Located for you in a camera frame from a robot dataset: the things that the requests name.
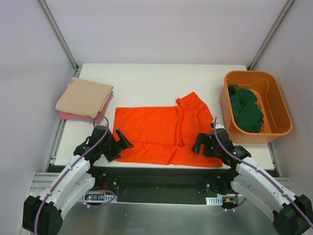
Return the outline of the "orange t-shirt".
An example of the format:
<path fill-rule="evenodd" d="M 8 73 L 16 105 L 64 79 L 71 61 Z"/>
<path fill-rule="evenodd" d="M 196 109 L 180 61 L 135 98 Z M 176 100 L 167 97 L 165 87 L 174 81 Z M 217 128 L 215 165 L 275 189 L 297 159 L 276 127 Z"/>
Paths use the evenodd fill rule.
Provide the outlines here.
<path fill-rule="evenodd" d="M 178 98 L 176 106 L 118 107 L 114 130 L 121 130 L 134 145 L 124 150 L 121 163 L 222 167 L 218 158 L 192 152 L 199 133 L 212 131 L 208 106 L 195 92 Z"/>

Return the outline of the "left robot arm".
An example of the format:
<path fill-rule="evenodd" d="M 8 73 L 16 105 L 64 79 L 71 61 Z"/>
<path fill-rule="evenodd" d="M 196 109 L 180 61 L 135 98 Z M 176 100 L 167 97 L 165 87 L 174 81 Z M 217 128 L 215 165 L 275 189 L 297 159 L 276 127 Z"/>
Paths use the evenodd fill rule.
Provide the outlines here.
<path fill-rule="evenodd" d="M 23 229 L 35 235 L 56 235 L 67 213 L 85 193 L 105 188 L 104 171 L 94 163 L 101 156 L 109 162 L 116 160 L 122 151 L 134 147 L 120 129 L 115 132 L 119 140 L 107 126 L 95 126 L 92 134 L 75 148 L 57 178 L 38 196 L 27 197 L 23 204 Z"/>

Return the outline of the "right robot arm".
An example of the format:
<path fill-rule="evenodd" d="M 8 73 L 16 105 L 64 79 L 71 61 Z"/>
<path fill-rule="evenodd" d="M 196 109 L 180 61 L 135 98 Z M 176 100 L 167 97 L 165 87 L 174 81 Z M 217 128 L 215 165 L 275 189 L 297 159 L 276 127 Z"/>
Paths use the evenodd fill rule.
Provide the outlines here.
<path fill-rule="evenodd" d="M 210 134 L 198 133 L 192 148 L 199 154 L 204 147 L 206 157 L 215 157 L 229 166 L 220 177 L 210 183 L 216 194 L 236 192 L 259 208 L 280 235 L 302 235 L 313 226 L 311 200 L 295 193 L 269 175 L 242 146 L 234 145 L 223 128 Z"/>

